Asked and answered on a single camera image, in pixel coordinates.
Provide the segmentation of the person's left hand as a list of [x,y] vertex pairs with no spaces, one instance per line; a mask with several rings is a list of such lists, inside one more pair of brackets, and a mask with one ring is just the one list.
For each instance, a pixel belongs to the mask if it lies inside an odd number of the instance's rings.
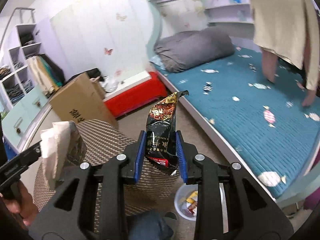
[[34,204],[31,194],[28,192],[27,188],[21,181],[18,182],[18,188],[21,193],[20,201],[17,201],[15,199],[5,199],[3,194],[1,194],[1,198],[5,203],[7,209],[12,214],[21,215],[23,224],[25,226],[31,226],[32,222],[39,213],[39,210]]

